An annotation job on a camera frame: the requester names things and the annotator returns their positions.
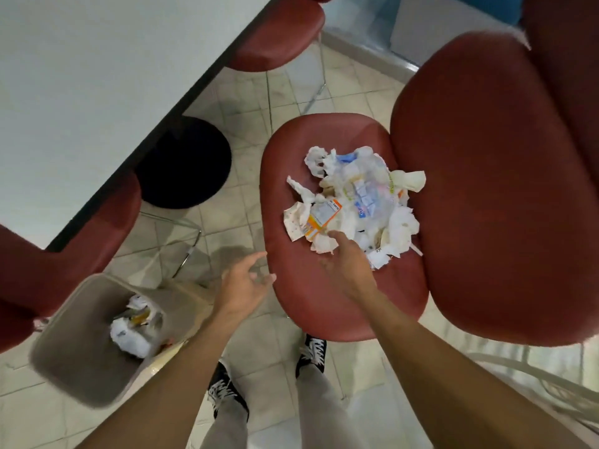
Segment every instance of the gray pants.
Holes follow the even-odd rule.
[[[331,383],[318,368],[303,367],[296,385],[303,449],[364,448]],[[200,449],[246,449],[246,418],[246,410],[235,400],[223,402]]]

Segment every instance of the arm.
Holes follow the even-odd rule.
[[[366,256],[330,232],[323,265],[368,318],[436,448],[586,448],[560,422],[401,312],[377,289]]]
[[[255,282],[249,269],[266,252],[252,254],[223,275],[212,315],[198,333],[131,399],[80,445],[82,449],[184,448],[214,368],[239,324],[274,281]]]

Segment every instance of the person's left hand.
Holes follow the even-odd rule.
[[[237,325],[258,307],[277,278],[268,274],[258,281],[258,274],[250,272],[250,268],[265,256],[266,252],[248,255],[223,272],[221,292],[214,301],[214,317]]]

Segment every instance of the hand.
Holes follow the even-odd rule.
[[[355,241],[350,241],[344,233],[332,230],[327,235],[339,244],[331,259],[320,259],[321,265],[327,270],[333,282],[354,301],[376,291],[377,285],[370,269],[370,262],[360,246]]]
[[[248,255],[223,272],[221,291],[214,301],[215,318],[222,318],[236,327],[258,307],[277,278],[269,274],[257,281],[258,274],[250,272],[254,263],[265,256],[266,252]]]

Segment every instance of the forearm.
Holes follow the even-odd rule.
[[[384,294],[371,290],[358,305],[435,447],[585,447],[559,422],[405,315]]]
[[[183,449],[214,368],[237,324],[214,315],[206,319],[173,359],[80,447]]]

